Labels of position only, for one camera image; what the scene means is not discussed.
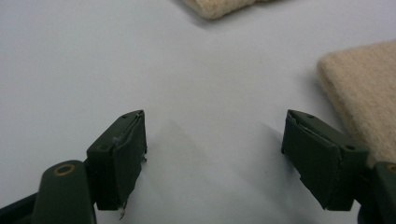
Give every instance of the beige knit fabric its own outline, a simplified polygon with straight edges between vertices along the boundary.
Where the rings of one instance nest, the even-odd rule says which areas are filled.
[[[218,19],[223,15],[241,7],[250,6],[255,2],[268,2],[271,0],[183,0],[187,6],[207,19]]]
[[[318,77],[368,165],[396,162],[396,40],[330,53]]]

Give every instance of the clip jaw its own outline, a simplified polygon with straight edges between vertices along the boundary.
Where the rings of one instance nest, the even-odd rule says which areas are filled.
[[[99,210],[118,210],[126,204],[146,152],[142,110],[119,117],[88,148],[86,163],[96,177],[92,189]]]
[[[394,224],[396,164],[366,167],[369,150],[303,112],[289,110],[282,153],[286,154],[323,209],[349,211],[361,204],[360,224]]]
[[[289,110],[282,152],[324,209],[350,210],[353,178],[364,169],[366,148],[314,116]]]

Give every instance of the brass grommet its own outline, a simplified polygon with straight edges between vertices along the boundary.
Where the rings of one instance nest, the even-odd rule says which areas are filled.
[[[53,173],[57,176],[68,175],[68,174],[72,173],[75,168],[76,168],[75,165],[67,163],[67,164],[58,166]]]
[[[396,164],[389,164],[388,170],[396,174]]]

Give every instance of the white surface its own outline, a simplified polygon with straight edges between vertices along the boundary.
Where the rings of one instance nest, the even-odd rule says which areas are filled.
[[[285,0],[219,21],[178,0],[0,2],[0,207],[145,109],[148,163],[98,223],[356,223],[323,211],[280,153],[288,108],[341,129],[315,76],[396,37],[394,0]]]

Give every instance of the folded beige cloth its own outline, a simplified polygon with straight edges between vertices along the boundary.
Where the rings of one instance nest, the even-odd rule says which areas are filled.
[[[271,0],[183,0],[187,6],[207,19],[217,19],[241,7],[250,6],[255,2]]]
[[[318,77],[368,165],[396,162],[396,40],[330,53]]]

